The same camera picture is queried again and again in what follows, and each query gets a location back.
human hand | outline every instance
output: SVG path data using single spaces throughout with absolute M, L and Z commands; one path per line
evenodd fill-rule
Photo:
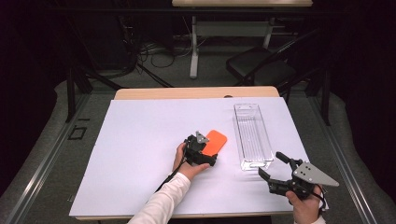
M 315 186 L 314 192 L 320 195 L 320 187 Z M 294 221 L 298 224 L 311 224 L 318 220 L 320 199 L 314 195 L 301 201 L 293 191 L 286 192 L 286 197 L 293 205 Z
M 184 146 L 186 146 L 186 143 L 182 143 L 177 147 L 177 152 L 176 152 L 172 171 L 175 171 L 175 169 L 180 165 L 180 161 L 183 159 Z M 203 170 L 207 169 L 209 166 L 210 166 L 209 163 L 191 166 L 187 162 L 183 162 L 183 164 L 180 166 L 180 169 L 178 171 L 182 173 L 184 176 L 186 176 L 190 181 L 192 181 L 196 175 L 201 173 Z

clear plastic container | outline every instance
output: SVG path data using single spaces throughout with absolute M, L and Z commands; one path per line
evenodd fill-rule
M 274 154 L 258 105 L 234 105 L 234 128 L 242 170 L 268 169 Z

white paper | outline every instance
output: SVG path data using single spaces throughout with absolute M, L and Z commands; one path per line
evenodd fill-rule
M 290 212 L 286 197 L 269 193 L 257 171 L 242 171 L 233 105 L 258 104 L 274 154 L 308 161 L 281 97 L 112 101 L 70 211 L 71 217 L 131 217 L 171 172 L 177 146 L 190 134 L 216 130 L 228 141 L 214 167 L 195 177 L 175 215 Z M 291 179 L 275 158 L 267 173 Z

floor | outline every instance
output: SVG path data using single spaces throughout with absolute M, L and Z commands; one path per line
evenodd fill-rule
M 187 52 L 183 53 L 186 56 L 176 58 L 166 53 L 142 55 L 141 61 L 151 72 L 175 87 L 232 86 L 235 79 L 225 70 L 225 60 L 260 41 L 207 39 L 200 47 L 196 79 L 189 77 L 191 55 Z M 106 72 L 103 75 L 111 77 L 114 74 Z M 140 69 L 111 80 L 127 88 L 161 87 Z M 92 79 L 91 83 L 94 88 L 91 94 L 77 93 L 78 112 L 69 123 L 64 122 L 67 118 L 66 85 L 61 83 L 56 88 L 58 101 L 52 116 L 29 158 L 0 200 L 0 223 L 81 222 L 69 217 L 68 211 L 115 93 L 97 80 Z M 301 89 L 296 88 L 290 97 L 289 107 L 310 160 L 320 163 L 321 169 L 343 183 L 338 189 L 330 188 L 328 201 L 331 210 L 325 215 L 328 223 L 392 223 L 394 215 L 390 215 L 389 209 L 396 211 L 394 203 L 378 189 L 356 155 L 344 103 L 332 95 L 331 126 L 326 126 L 318 115 L 319 99 L 307 98 Z M 73 129 L 79 126 L 88 130 L 83 141 L 70 140 Z M 292 223 L 291 215 L 272 216 L 271 219 L 273 224 Z M 109 220 L 102 223 L 125 222 Z

orange object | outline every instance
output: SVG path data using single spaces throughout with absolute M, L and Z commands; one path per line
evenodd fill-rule
M 219 133 L 215 130 L 210 131 L 206 138 L 209 139 L 209 142 L 206 143 L 204 150 L 202 150 L 202 154 L 206 156 L 213 156 L 218 154 L 224 144 L 227 142 L 227 137 Z

